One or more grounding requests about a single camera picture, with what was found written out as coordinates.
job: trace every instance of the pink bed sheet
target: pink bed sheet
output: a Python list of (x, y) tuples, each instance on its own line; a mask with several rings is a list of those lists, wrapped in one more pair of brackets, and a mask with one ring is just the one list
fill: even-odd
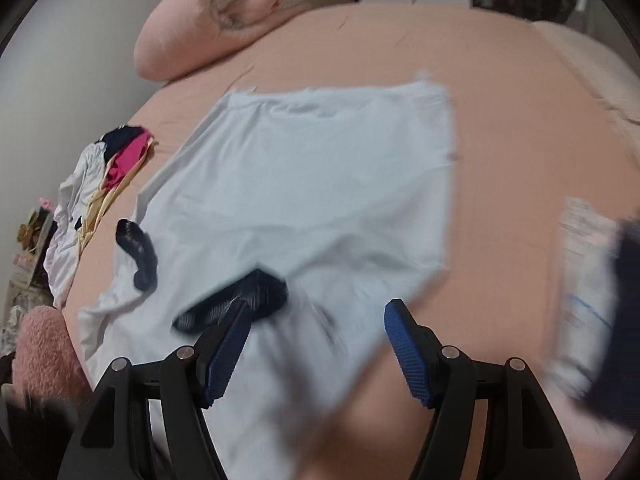
[[(472, 358), (526, 359), (541, 375), (555, 325), (557, 221), (567, 196), (619, 218), (640, 203), (634, 168), (606, 112), (528, 23), (443, 6), (358, 4), (301, 15), (214, 66), (173, 82), (132, 118), (159, 141), (85, 249), (64, 315), (113, 277), (114, 229), (136, 194), (229, 89), (393, 85), (428, 73), (452, 94), (458, 131), (451, 271), (412, 305), (444, 344)], [(483, 408), (465, 465), (475, 478)], [(388, 345), (300, 470), (305, 480), (404, 479), (430, 413), (414, 401)], [(603, 479), (616, 453), (572, 440), (584, 479)]]

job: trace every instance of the peach bed sheet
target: peach bed sheet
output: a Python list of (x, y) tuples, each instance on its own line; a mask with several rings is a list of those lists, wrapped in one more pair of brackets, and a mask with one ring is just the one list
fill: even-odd
[[(428, 73), (452, 94), (459, 161), (450, 231), (451, 271), (413, 300), (417, 319), (472, 358), (526, 359), (541, 375), (553, 337), (557, 222), (567, 196), (601, 214), (631, 214), (634, 168), (606, 111), (529, 23), (443, 6), (357, 4), (301, 15), (233, 57), (172, 82), (132, 118), (159, 141), (85, 249), (63, 311), (76, 349), (78, 310), (113, 278), (114, 229), (138, 191), (230, 89), (395, 85)], [(409, 476), (430, 414), (381, 350), (326, 438), (300, 469), (305, 480)], [(465, 478), (475, 478), (482, 423)], [(570, 443), (584, 479), (603, 479), (618, 456)]]

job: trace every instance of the blue textured pad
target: blue textured pad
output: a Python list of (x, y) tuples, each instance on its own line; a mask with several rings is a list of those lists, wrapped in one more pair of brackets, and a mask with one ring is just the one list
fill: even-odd
[(231, 374), (236, 368), (244, 343), (251, 330), (254, 311), (245, 306), (238, 313), (226, 336), (207, 367), (205, 398), (210, 405), (225, 394)]
[(420, 400), (423, 406), (430, 406), (432, 395), (428, 365), (393, 303), (385, 307), (385, 331), (412, 396)]

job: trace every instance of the fuzzy pink fabric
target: fuzzy pink fabric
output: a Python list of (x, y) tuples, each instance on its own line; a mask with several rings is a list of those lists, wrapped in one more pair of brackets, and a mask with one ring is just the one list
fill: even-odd
[(305, 2), (277, 10), (277, 0), (236, 0), (227, 10), (246, 24), (236, 29), (220, 27), (211, 1), (160, 2), (136, 41), (134, 61), (140, 76), (154, 81), (183, 76), (241, 50), (310, 7)]
[(26, 314), (13, 362), (15, 393), (28, 393), (36, 400), (62, 397), (78, 406), (92, 394), (66, 331), (62, 313), (50, 306), (37, 306)]

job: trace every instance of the round metal bolt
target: round metal bolt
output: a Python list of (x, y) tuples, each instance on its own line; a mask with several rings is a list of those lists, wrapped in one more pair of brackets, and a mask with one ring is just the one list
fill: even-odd
[(442, 355), (447, 359), (455, 359), (459, 357), (460, 350), (458, 350), (455, 346), (443, 346), (442, 347)]
[(177, 349), (175, 354), (178, 356), (178, 359), (184, 360), (195, 354), (195, 350), (193, 349), (193, 346), (181, 346)]
[(124, 357), (118, 357), (111, 362), (111, 370), (119, 372), (123, 368), (127, 367), (127, 360)]
[(523, 371), (527, 367), (527, 365), (524, 364), (524, 361), (522, 359), (518, 359), (517, 357), (509, 361), (509, 366), (519, 372)]

